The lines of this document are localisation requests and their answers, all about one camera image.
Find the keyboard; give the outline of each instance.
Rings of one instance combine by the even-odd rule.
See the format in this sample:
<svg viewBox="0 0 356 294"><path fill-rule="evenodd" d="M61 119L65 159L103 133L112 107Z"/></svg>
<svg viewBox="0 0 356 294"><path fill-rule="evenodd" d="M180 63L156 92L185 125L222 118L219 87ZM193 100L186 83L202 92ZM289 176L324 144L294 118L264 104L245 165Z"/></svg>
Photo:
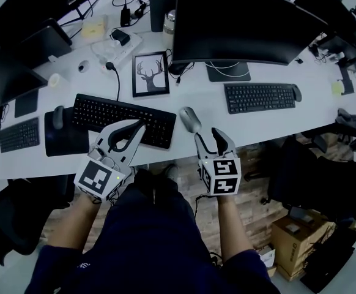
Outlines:
<svg viewBox="0 0 356 294"><path fill-rule="evenodd" d="M100 133L112 123L140 119L146 123L146 132L141 142L169 149L176 118L174 113L77 94L71 121L74 126Z"/></svg>
<svg viewBox="0 0 356 294"><path fill-rule="evenodd" d="M30 119L0 131L0 152L39 145L39 120Z"/></svg>
<svg viewBox="0 0 356 294"><path fill-rule="evenodd" d="M296 85L224 84L229 114L295 108Z"/></svg>

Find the computer mouse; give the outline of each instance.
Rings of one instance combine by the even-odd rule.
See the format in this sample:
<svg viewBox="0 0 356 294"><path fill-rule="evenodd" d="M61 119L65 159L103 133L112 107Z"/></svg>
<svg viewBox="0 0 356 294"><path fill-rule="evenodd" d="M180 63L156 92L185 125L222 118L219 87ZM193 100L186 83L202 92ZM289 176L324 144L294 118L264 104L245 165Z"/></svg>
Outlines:
<svg viewBox="0 0 356 294"><path fill-rule="evenodd" d="M64 111L64 106L59 105L54 109L53 112L53 127L56 130L61 130L64 126L64 121L62 119L62 113Z"/></svg>
<svg viewBox="0 0 356 294"><path fill-rule="evenodd" d="M300 92L300 89L298 86L295 84L292 85L292 90L294 91L294 98L295 101L301 102L302 101L302 93Z"/></svg>
<svg viewBox="0 0 356 294"><path fill-rule="evenodd" d="M184 123L186 130L190 133L197 133L201 130L201 122L192 108L183 107L179 110L179 116Z"/></svg>

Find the picture frame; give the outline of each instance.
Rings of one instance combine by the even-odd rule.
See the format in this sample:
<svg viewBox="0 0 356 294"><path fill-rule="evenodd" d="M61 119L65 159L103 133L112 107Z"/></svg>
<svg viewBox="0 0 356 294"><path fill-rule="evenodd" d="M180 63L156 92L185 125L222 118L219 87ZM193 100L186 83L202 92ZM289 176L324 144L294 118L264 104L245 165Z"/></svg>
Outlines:
<svg viewBox="0 0 356 294"><path fill-rule="evenodd" d="M170 93L165 51L141 53L132 57L132 91L133 97Z"/></svg>

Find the dark jeans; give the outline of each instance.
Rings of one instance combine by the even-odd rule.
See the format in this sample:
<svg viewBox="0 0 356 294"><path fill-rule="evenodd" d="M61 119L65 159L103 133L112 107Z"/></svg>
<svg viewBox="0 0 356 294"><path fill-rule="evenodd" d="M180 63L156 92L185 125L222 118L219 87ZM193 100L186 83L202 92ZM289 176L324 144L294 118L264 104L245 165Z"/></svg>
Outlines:
<svg viewBox="0 0 356 294"><path fill-rule="evenodd" d="M117 208L125 208L128 205L153 205L154 189L155 206L157 208L167 213L189 217L196 223L193 210L178 191L177 183L161 175L154 176L151 172L143 169L139 170L135 176L135 181L128 185L109 212L114 212Z"/></svg>

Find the black and white marker cube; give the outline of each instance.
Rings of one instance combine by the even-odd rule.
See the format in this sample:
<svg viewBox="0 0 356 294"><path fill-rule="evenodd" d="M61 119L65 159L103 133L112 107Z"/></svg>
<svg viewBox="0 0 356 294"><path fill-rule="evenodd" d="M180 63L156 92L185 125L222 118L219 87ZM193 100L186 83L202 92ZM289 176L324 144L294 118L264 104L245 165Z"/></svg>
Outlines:
<svg viewBox="0 0 356 294"><path fill-rule="evenodd" d="M199 160L201 179L211 196L234 195L238 193L241 178L240 159Z"/></svg>
<svg viewBox="0 0 356 294"><path fill-rule="evenodd" d="M80 162L74 183L83 191L105 202L122 185L125 175L100 161L85 156Z"/></svg>

